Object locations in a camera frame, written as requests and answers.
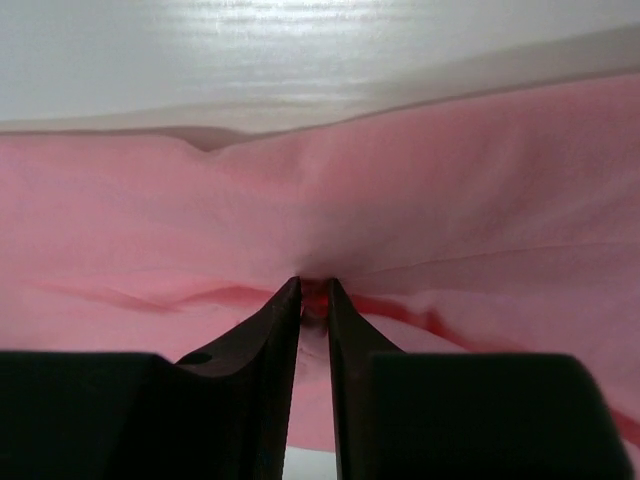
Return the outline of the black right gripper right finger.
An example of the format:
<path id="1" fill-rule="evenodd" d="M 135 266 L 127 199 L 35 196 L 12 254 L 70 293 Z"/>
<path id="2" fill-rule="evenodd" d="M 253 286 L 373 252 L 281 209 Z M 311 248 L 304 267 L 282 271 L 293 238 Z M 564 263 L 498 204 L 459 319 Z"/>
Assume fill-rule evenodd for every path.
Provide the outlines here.
<path id="1" fill-rule="evenodd" d="M 328 287 L 342 479 L 630 479 L 587 369 L 561 354 L 408 353 Z"/>

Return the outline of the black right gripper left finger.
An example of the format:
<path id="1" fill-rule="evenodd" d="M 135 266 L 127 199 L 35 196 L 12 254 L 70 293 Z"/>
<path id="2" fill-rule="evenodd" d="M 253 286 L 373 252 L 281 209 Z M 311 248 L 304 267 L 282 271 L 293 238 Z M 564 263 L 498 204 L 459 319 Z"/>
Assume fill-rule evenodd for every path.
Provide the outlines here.
<path id="1" fill-rule="evenodd" d="M 5 479 L 278 479 L 301 282 L 177 362 L 149 353 L 5 351 Z"/>

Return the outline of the pink t shirt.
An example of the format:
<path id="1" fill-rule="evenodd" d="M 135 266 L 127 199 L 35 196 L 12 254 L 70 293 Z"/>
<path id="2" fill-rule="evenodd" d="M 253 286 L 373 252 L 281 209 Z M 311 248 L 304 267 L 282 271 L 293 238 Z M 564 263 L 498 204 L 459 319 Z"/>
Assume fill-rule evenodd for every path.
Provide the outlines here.
<path id="1" fill-rule="evenodd" d="M 637 452 L 638 77 L 216 148 L 1 139 L 6 349 L 174 359 L 295 275 L 410 350 L 576 356 Z"/>

